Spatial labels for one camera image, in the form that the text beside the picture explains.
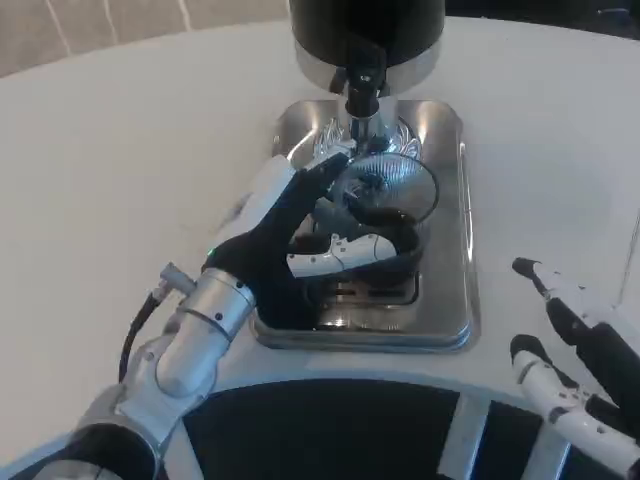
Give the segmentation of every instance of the chrome base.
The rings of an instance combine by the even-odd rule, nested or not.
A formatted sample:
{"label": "chrome base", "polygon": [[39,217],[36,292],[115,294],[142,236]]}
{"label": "chrome base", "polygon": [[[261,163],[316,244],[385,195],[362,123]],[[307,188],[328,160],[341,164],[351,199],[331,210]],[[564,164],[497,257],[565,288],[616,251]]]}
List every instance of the chrome base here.
{"label": "chrome base", "polygon": [[[338,117],[339,103],[303,101],[280,117],[273,154],[285,155],[303,167],[331,137],[326,126]],[[473,258],[469,185],[466,174],[462,122],[446,104],[398,101],[400,121],[420,148],[419,158],[440,184],[440,201],[429,219],[420,271],[403,302],[366,301],[361,285],[353,295],[328,298],[322,329],[277,330],[257,316],[251,326],[258,341],[274,348],[392,352],[452,351],[469,346],[479,335],[479,301]]]}

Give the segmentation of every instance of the black coffee machine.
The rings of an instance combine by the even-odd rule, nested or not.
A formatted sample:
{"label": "black coffee machine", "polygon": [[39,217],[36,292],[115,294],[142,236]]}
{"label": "black coffee machine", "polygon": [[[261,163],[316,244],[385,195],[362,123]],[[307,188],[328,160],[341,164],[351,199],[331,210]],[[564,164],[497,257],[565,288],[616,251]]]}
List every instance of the black coffee machine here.
{"label": "black coffee machine", "polygon": [[298,64],[312,82],[347,97],[343,124],[366,148],[392,141],[397,95],[421,82],[439,55],[444,0],[290,0]]}
{"label": "black coffee machine", "polygon": [[[433,352],[470,345],[479,329],[462,122],[441,102],[397,98],[436,66],[444,0],[289,0],[289,10],[300,69],[336,96],[287,108],[272,154],[302,168],[353,139],[350,168],[367,159],[366,175],[389,195],[409,188],[418,169],[404,166],[415,164],[431,172],[439,193],[419,225],[424,251],[415,276],[382,289],[359,279],[331,281],[317,328],[281,330],[256,317],[256,337],[297,349]],[[310,231],[345,235],[335,200],[318,201]]]}

